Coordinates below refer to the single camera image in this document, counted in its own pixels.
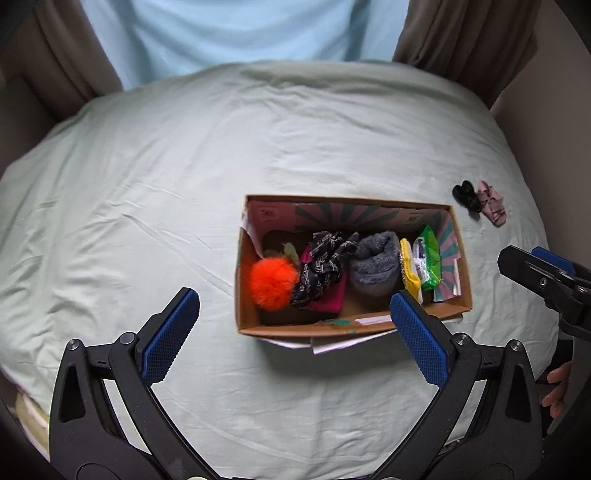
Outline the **person right hand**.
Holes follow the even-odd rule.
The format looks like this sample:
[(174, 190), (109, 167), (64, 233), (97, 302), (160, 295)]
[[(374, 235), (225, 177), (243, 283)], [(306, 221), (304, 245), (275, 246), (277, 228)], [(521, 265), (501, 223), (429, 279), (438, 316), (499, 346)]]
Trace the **person right hand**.
[(547, 382), (553, 385), (553, 389), (542, 398), (541, 406), (549, 409), (552, 419), (556, 419), (564, 409), (564, 396), (568, 388), (571, 369), (572, 361), (568, 361), (547, 375)]

